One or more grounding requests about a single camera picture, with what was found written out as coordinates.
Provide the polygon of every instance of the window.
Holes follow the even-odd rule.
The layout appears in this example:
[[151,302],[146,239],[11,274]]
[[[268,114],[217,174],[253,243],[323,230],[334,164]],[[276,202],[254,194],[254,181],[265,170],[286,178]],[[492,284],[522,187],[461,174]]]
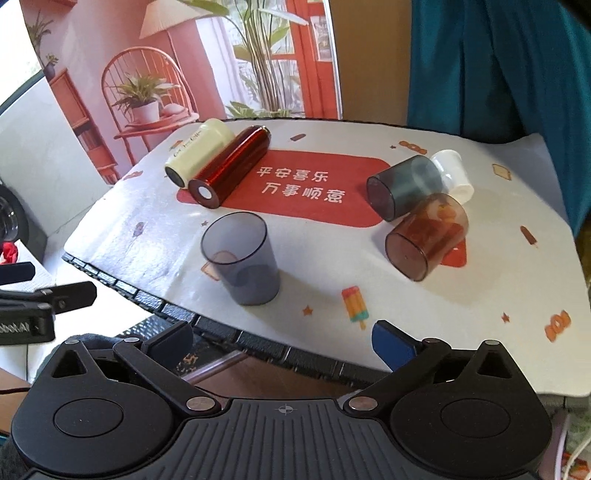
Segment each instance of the window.
[[41,71],[18,0],[8,0],[0,7],[0,45],[4,46],[0,47],[0,65],[3,70],[0,75],[1,111],[2,104]]

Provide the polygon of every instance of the blue fabric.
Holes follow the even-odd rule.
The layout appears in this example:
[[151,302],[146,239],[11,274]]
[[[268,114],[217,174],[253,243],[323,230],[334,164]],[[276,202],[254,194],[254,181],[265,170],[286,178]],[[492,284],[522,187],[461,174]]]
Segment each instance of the blue fabric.
[[408,124],[540,133],[577,233],[591,209],[591,33],[557,0],[413,0]]

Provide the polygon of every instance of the red metallic cylinder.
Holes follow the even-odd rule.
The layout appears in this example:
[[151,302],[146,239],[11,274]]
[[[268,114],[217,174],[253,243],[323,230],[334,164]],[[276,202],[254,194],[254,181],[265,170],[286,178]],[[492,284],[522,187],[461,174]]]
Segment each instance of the red metallic cylinder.
[[271,133],[253,125],[243,130],[193,179],[189,193],[197,203],[216,209],[267,153]]

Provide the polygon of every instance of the wheel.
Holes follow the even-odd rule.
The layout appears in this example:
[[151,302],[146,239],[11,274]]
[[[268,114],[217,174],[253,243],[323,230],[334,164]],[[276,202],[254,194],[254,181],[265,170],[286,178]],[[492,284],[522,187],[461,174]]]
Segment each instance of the wheel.
[[29,241],[29,221],[21,202],[5,185],[0,185],[0,241],[25,245]]

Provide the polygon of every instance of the white cup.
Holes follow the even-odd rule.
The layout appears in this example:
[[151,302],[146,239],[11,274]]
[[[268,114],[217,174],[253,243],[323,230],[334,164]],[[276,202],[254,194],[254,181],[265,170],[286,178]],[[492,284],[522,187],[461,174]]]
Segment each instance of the white cup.
[[441,150],[431,156],[441,174],[443,187],[450,197],[454,198],[460,205],[468,202],[474,195],[474,187],[468,179],[462,157],[455,150]]
[[202,171],[235,137],[224,122],[210,118],[170,155],[164,164],[166,175],[175,185],[186,189],[189,180]]

